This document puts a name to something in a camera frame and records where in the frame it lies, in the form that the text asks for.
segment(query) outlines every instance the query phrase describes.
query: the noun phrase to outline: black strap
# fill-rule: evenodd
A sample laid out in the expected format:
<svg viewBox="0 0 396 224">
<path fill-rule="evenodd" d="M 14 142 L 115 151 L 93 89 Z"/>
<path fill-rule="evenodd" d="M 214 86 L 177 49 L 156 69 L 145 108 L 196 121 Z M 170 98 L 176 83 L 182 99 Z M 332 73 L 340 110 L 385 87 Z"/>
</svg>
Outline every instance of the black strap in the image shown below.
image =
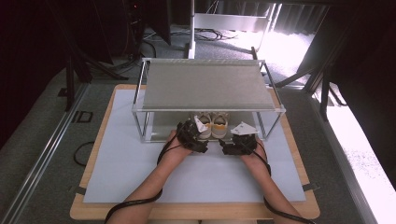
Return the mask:
<svg viewBox="0 0 396 224">
<path fill-rule="evenodd" d="M 247 145 L 245 145 L 244 143 L 241 142 L 241 143 L 239 143 L 239 144 L 242 145 L 242 147 L 244 147 L 246 151 L 248 151 L 248 152 L 250 152 L 250 153 L 253 153 L 255 156 L 257 156 L 257 157 L 262 161 L 262 163 L 264 163 L 265 167 L 267 168 L 268 174 L 271 175 L 271 165 L 267 162 L 267 153 L 265 152 L 265 148 L 264 148 L 264 146 L 262 146 L 262 144 L 260 144 L 260 143 L 257 142 L 257 145 L 259 145 L 259 146 L 262 148 L 262 150 L 264 151 L 264 157 L 265 157 L 265 158 L 263 158 L 262 156 L 260 156 L 257 152 L 251 150 L 251 149 L 250 149 Z"/>
<path fill-rule="evenodd" d="M 87 189 L 84 189 L 83 187 L 78 186 L 78 187 L 76 187 L 75 192 L 77 194 L 85 195 L 85 193 L 87 192 Z"/>
<path fill-rule="evenodd" d="M 308 190 L 317 190 L 320 189 L 320 186 L 317 183 L 309 183 L 306 185 L 303 185 L 303 190 L 308 191 Z"/>
<path fill-rule="evenodd" d="M 112 207 L 110 209 L 110 211 L 108 211 L 106 219 L 105 219 L 105 223 L 108 222 L 108 220 L 110 219 L 110 217 L 113 215 L 113 213 L 115 213 L 117 210 L 124 208 L 124 207 L 129 207 L 129 206 L 135 206 L 135 205 L 139 205 L 139 204 L 144 204 L 144 203 L 153 203 L 155 201 L 157 201 L 161 195 L 163 194 L 163 190 L 161 189 L 160 192 L 155 195 L 152 198 L 149 199 L 142 199 L 142 200 L 134 200 L 134 201 L 129 201 L 129 202 L 124 202 L 124 203 L 119 203 L 117 205 L 115 205 L 114 207 Z"/>
<path fill-rule="evenodd" d="M 265 200 L 265 198 L 264 198 L 264 203 L 265 203 L 265 206 L 268 208 L 268 210 L 270 210 L 272 213 L 274 213 L 274 214 L 276 214 L 276 215 L 278 215 L 280 217 L 285 217 L 285 218 L 288 218 L 288 219 L 291 219 L 291 220 L 294 220 L 294 221 L 298 221 L 298 222 L 301 222 L 301 223 L 315 224 L 314 221 L 311 221 L 309 219 L 306 219 L 306 218 L 303 218 L 303 217 L 297 217 L 297 216 L 294 216 L 294 215 L 291 215 L 291 214 L 288 214 L 288 213 L 284 213 L 284 212 L 280 212 L 280 211 L 275 210 L 275 208 L 273 206 L 271 206 L 271 204 L 269 204 L 267 202 L 267 200 Z"/>
</svg>

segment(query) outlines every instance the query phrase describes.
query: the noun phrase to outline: tripod leg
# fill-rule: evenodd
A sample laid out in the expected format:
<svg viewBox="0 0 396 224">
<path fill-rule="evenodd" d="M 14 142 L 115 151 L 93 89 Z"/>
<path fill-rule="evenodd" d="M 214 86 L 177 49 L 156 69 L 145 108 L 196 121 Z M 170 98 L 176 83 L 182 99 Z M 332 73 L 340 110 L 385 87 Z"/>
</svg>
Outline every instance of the tripod leg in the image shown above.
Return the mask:
<svg viewBox="0 0 396 224">
<path fill-rule="evenodd" d="M 82 59 L 84 59 L 87 63 L 90 63 L 91 65 L 97 67 L 98 69 L 102 70 L 104 73 L 106 73 L 107 75 L 114 77 L 115 79 L 118 80 L 128 80 L 128 77 L 122 77 L 118 74 L 113 73 L 112 71 L 110 71 L 108 68 L 106 68 L 105 66 L 101 65 L 99 62 L 97 62 L 96 60 L 92 59 L 90 56 L 88 56 L 87 54 L 85 54 L 84 52 L 82 52 L 81 50 L 79 50 L 79 55 L 81 56 Z"/>
<path fill-rule="evenodd" d="M 253 55 L 253 60 L 259 60 L 259 57 L 257 56 L 257 50 L 254 47 L 251 47 L 251 54 Z M 260 65 L 260 71 L 262 70 L 262 67 L 264 64 L 262 63 Z"/>
<path fill-rule="evenodd" d="M 305 71 L 303 71 L 303 72 L 296 73 L 295 75 L 293 75 L 293 76 L 291 76 L 291 77 L 288 77 L 288 78 L 286 78 L 286 79 L 284 79 L 284 80 L 282 80 L 282 81 L 280 81 L 280 82 L 277 82 L 277 83 L 275 84 L 275 87 L 277 87 L 277 88 L 285 87 L 286 85 L 288 85 L 288 84 L 290 84 L 291 82 L 293 82 L 293 81 L 299 79 L 300 77 L 303 77 L 303 76 L 305 76 L 305 75 L 311 73 L 312 71 L 314 71 L 314 69 L 315 69 L 315 67 L 311 67 L 311 68 L 309 68 L 309 69 L 307 69 L 307 70 L 305 70 Z"/>
<path fill-rule="evenodd" d="M 81 81 L 91 82 L 92 76 L 90 70 L 88 69 L 87 64 L 81 60 L 75 38 L 72 36 L 67 22 L 60 12 L 57 1 L 46 0 L 46 3 L 56 23 L 54 34 L 60 37 L 65 51 L 73 59 L 73 69 L 76 70 L 76 73 Z"/>
<path fill-rule="evenodd" d="M 330 90 L 330 68 L 326 68 L 323 71 L 322 80 L 322 93 L 320 100 L 319 113 L 324 121 L 329 121 L 327 118 L 327 103 L 329 102 L 329 90 Z"/>
<path fill-rule="evenodd" d="M 334 90 L 332 89 L 332 87 L 329 88 L 330 92 L 332 93 L 332 96 L 334 97 L 335 101 L 337 102 L 337 104 L 339 105 L 346 105 L 343 102 L 341 102 L 340 98 L 337 96 L 337 94 L 335 94 Z"/>
</svg>

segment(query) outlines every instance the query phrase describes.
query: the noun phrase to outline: human arm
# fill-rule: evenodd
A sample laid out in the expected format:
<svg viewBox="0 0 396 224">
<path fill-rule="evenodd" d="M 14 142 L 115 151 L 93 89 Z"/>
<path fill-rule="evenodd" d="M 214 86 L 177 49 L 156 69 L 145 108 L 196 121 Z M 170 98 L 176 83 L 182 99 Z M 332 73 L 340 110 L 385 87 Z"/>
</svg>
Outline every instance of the human arm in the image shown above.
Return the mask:
<svg viewBox="0 0 396 224">
<path fill-rule="evenodd" d="M 172 131 L 168 137 L 168 142 L 175 136 L 176 131 Z M 191 150 L 184 148 L 175 138 L 170 149 L 163 154 L 157 167 L 148 175 L 142 184 L 135 189 L 125 202 L 152 198 L 163 188 L 170 174 L 191 154 Z M 107 223 L 146 223 L 149 213 L 154 203 L 144 203 L 137 206 L 128 206 L 117 210 Z"/>
<path fill-rule="evenodd" d="M 266 161 L 266 155 L 263 149 L 264 144 L 262 140 L 257 138 L 257 148 L 254 151 L 259 156 L 261 156 Z M 271 178 L 269 171 L 267 170 L 265 164 L 259 159 L 254 153 L 250 155 L 241 156 L 241 160 L 244 162 L 246 167 L 249 169 L 252 176 L 256 179 L 260 185 L 262 192 L 266 201 L 277 211 L 287 213 L 300 217 L 301 215 L 298 211 L 291 205 L 291 203 L 286 199 L 280 189 L 277 187 L 274 180 Z M 291 220 L 285 217 L 274 214 L 274 222 L 276 224 L 294 224 L 301 222 Z"/>
</svg>

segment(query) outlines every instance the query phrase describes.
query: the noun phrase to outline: metal frame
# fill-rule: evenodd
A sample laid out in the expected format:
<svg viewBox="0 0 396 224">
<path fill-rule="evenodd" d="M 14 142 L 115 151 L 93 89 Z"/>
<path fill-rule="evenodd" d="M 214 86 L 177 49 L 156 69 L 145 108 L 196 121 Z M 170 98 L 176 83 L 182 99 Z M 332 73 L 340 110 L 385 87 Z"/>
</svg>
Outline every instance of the metal frame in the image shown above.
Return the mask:
<svg viewBox="0 0 396 224">
<path fill-rule="evenodd" d="M 359 210 L 362 221 L 367 224 L 378 223 L 373 213 L 373 210 L 370 207 L 370 204 L 367 201 L 366 196 L 364 195 L 364 192 L 362 191 L 361 186 L 358 182 L 358 179 L 355 176 L 355 173 L 348 161 L 348 158 L 337 137 L 335 136 L 332 125 L 328 121 L 324 121 L 322 116 L 318 113 L 319 102 L 312 97 L 309 97 L 308 99 L 313 111 L 317 111 L 317 113 L 315 113 L 314 119 L 318 121 L 327 139 L 329 140 L 329 144 L 331 146 L 334 157 L 338 162 L 338 165 L 348 186 L 352 200 L 354 201 L 356 207 Z"/>
<path fill-rule="evenodd" d="M 257 50 L 259 50 L 262 46 L 264 35 L 269 30 L 275 5 L 275 3 L 270 4 L 269 13 L 266 17 L 235 16 L 195 13 L 195 1 L 191 0 L 189 59 L 195 58 L 195 28 L 262 32 L 262 38 L 257 47 Z"/>
<path fill-rule="evenodd" d="M 148 76 L 148 70 L 149 70 L 150 61 L 151 61 L 150 58 L 142 59 L 142 66 L 141 66 L 141 70 L 140 70 L 140 75 L 139 75 L 139 78 L 138 78 L 138 81 L 137 81 L 136 91 L 134 93 L 133 107 L 136 105 L 137 100 L 139 99 L 139 93 L 140 93 L 140 88 L 142 86 L 143 76 L 146 76 L 146 77 Z M 259 61 L 262 63 L 261 64 L 261 68 L 264 66 L 264 68 L 266 70 L 266 73 L 267 73 L 267 75 L 268 75 L 268 77 L 270 79 L 271 85 L 275 86 L 274 85 L 274 80 L 273 80 L 273 78 L 271 76 L 271 73 L 269 71 L 269 68 L 268 68 L 267 64 L 265 63 L 264 60 L 259 60 Z M 278 100 L 280 107 L 279 108 L 275 108 L 275 110 L 274 110 L 274 112 L 277 113 L 277 117 L 276 117 L 275 122 L 271 126 L 270 130 L 268 131 L 268 133 L 264 129 L 261 113 L 260 112 L 256 112 L 257 118 L 259 120 L 259 124 L 260 124 L 260 126 L 262 128 L 262 137 L 263 137 L 264 140 L 267 140 L 269 138 L 269 136 L 272 133 L 273 129 L 275 128 L 275 126 L 280 121 L 281 116 L 286 113 L 285 106 L 283 106 L 282 101 L 280 100 L 280 97 L 279 97 L 279 94 L 278 94 L 276 88 L 274 88 L 274 92 L 276 94 L 276 99 Z M 142 142 L 157 142 L 157 141 L 148 141 L 148 140 L 146 140 L 146 133 L 147 133 L 147 127 L 148 127 L 148 124 L 149 124 L 149 113 L 150 112 L 154 112 L 154 111 L 139 112 L 139 113 L 146 113 L 145 120 L 144 120 L 143 125 L 142 125 L 142 123 L 139 121 L 139 118 L 137 117 L 137 113 L 138 112 L 132 111 L 132 113 L 134 115 L 134 120 L 136 122 L 137 130 L 139 132 L 140 139 L 141 139 Z"/>
<path fill-rule="evenodd" d="M 6 211 L 6 214 L 3 216 L 1 220 L 1 224 L 10 224 L 10 223 L 18 223 L 18 219 L 21 216 L 21 213 L 29 202 L 30 197 L 33 195 L 35 191 L 35 187 L 41 179 L 41 176 L 46 171 L 47 166 L 52 159 L 53 154 L 55 153 L 59 143 L 61 142 L 64 133 L 67 130 L 71 120 L 75 112 L 78 109 L 78 105 L 80 104 L 85 92 L 89 88 L 88 83 L 82 83 L 81 87 L 78 89 L 76 101 L 71 105 L 70 110 L 64 113 L 61 121 L 50 137 L 46 147 L 41 152 L 40 157 L 35 162 L 35 165 L 30 170 L 29 174 L 26 176 L 21 188 L 18 191 L 17 196 L 11 203 L 11 206 Z"/>
</svg>

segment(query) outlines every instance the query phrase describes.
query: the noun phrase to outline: beige shoe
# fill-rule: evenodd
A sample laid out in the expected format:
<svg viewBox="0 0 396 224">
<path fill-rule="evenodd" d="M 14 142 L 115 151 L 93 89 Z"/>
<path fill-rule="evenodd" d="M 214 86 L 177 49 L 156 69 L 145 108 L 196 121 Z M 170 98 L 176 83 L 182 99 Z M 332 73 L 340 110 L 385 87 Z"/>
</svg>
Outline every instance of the beige shoe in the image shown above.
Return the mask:
<svg viewBox="0 0 396 224">
<path fill-rule="evenodd" d="M 209 138 L 212 134 L 211 123 L 212 119 L 210 118 L 210 114 L 208 112 L 194 112 L 191 114 L 191 119 L 194 120 L 194 117 L 197 116 L 198 120 L 200 120 L 205 126 L 206 131 L 203 131 L 199 138 L 206 139 Z"/>
<path fill-rule="evenodd" d="M 230 115 L 226 112 L 213 112 L 212 118 L 212 136 L 214 138 L 223 138 L 227 134 L 228 119 Z"/>
</svg>

